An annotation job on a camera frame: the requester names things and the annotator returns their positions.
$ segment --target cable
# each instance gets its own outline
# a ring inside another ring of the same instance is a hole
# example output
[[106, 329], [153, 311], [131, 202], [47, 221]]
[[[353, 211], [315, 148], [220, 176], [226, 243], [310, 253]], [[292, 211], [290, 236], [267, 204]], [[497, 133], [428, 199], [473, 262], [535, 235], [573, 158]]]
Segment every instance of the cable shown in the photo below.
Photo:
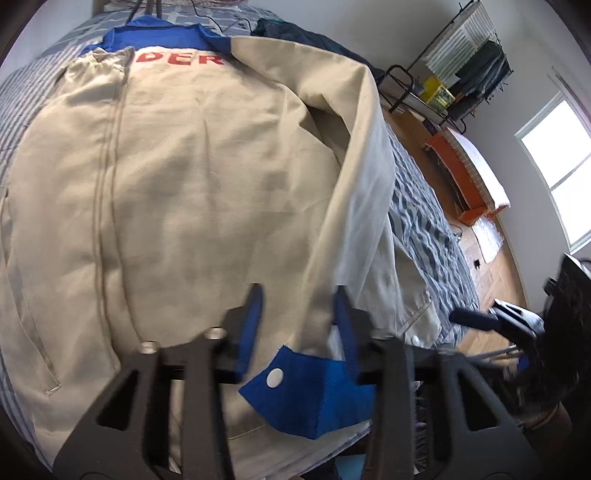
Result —
[[217, 22], [216, 22], [216, 21], [215, 21], [213, 18], [211, 18], [211, 17], [208, 17], [207, 15], [199, 15], [199, 14], [197, 13], [197, 7], [195, 6], [195, 2], [194, 2], [193, 0], [191, 0], [191, 3], [193, 4], [193, 10], [195, 10], [195, 15], [197, 15], [198, 17], [201, 17], [201, 18], [208, 18], [208, 19], [210, 19], [210, 20], [211, 20], [213, 23], [215, 23], [215, 24], [216, 24], [217, 30], [218, 30], [218, 31], [220, 32], [220, 34], [221, 34], [221, 33], [222, 33], [222, 27], [220, 27], [220, 25], [219, 25], [219, 24], [218, 24], [218, 23], [217, 23]]
[[252, 24], [251, 24], [251, 21], [250, 21], [249, 19], [247, 19], [247, 18], [239, 18], [239, 19], [238, 19], [238, 20], [236, 20], [236, 21], [235, 21], [233, 24], [230, 24], [230, 25], [228, 25], [226, 28], [224, 28], [224, 29], [223, 29], [223, 31], [224, 31], [224, 32], [227, 32], [227, 31], [228, 31], [230, 28], [232, 28], [234, 25], [236, 25], [236, 24], [240, 24], [240, 22], [241, 22], [242, 20], [246, 20], [246, 21], [248, 22], [248, 30], [250, 30], [250, 31], [251, 31], [251, 33], [252, 33]]

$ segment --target blue cuff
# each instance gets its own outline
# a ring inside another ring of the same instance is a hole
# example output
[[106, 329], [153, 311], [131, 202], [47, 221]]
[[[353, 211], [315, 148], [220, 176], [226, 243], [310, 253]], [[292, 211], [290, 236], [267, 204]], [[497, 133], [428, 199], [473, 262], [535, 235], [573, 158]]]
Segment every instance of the blue cuff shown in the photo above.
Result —
[[353, 382], [345, 362], [286, 346], [240, 393], [273, 428], [309, 439], [371, 419], [375, 396], [373, 385]]

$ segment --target blue striped blanket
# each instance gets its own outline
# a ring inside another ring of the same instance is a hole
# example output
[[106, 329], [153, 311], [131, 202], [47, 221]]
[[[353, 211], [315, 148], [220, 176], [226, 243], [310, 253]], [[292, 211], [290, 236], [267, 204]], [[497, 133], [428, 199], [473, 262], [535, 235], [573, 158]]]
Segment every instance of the blue striped blanket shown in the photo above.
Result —
[[[261, 17], [278, 19], [272, 12], [247, 5], [232, 7], [165, 7], [163, 18], [176, 24], [203, 25], [225, 35], [248, 35]], [[125, 23], [129, 10], [92, 18], [46, 50], [38, 59], [13, 72], [0, 86], [0, 188], [21, 138], [53, 90], [62, 68], [82, 48], [97, 43], [111, 28]], [[458, 306], [478, 308], [478, 297], [466, 260], [455, 241], [431, 187], [416, 163], [389, 129], [397, 163], [390, 217], [394, 234], [427, 281], [443, 326], [438, 343], [457, 345], [464, 330], [448, 321]], [[17, 399], [0, 352], [0, 404], [18, 430], [47, 464], [38, 446], [29, 416]]]

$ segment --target bed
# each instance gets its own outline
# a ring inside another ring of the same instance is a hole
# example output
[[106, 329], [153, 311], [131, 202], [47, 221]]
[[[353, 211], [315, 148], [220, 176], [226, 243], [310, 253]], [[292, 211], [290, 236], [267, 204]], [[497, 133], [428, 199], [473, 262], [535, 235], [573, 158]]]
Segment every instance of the bed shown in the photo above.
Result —
[[[75, 28], [31, 64], [13, 72], [0, 86], [0, 187], [5, 184], [27, 126], [51, 93], [63, 66], [84, 46], [100, 41], [111, 28], [124, 24], [129, 15], [126, 7], [112, 2], [108, 9], [115, 11], [100, 14]], [[195, 10], [192, 5], [165, 5], [163, 19], [175, 24], [199, 22], [224, 35], [248, 35], [262, 17], [280, 20], [270, 11], [244, 4], [224, 7], [200, 4]], [[452, 326], [448, 315], [455, 307], [478, 308], [475, 286], [433, 189], [389, 127], [388, 133], [397, 164], [389, 211], [392, 231], [427, 282], [442, 325], [437, 344], [456, 346], [465, 330]], [[1, 352], [0, 404], [21, 437], [47, 463], [37, 446], [31, 422], [12, 390]]]

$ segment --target jacket pocket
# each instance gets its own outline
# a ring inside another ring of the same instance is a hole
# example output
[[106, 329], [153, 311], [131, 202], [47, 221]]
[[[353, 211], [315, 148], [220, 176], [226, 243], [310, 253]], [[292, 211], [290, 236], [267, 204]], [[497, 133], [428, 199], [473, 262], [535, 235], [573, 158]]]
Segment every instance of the jacket pocket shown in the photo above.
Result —
[[0, 290], [0, 335], [4, 341], [11, 339], [9, 341], [15, 342], [23, 357], [23, 361], [19, 362], [21, 368], [29, 367], [39, 380], [43, 391], [49, 395], [60, 387], [60, 382], [37, 332], [25, 296], [17, 256], [12, 245], [8, 189], [2, 192], [0, 200]]

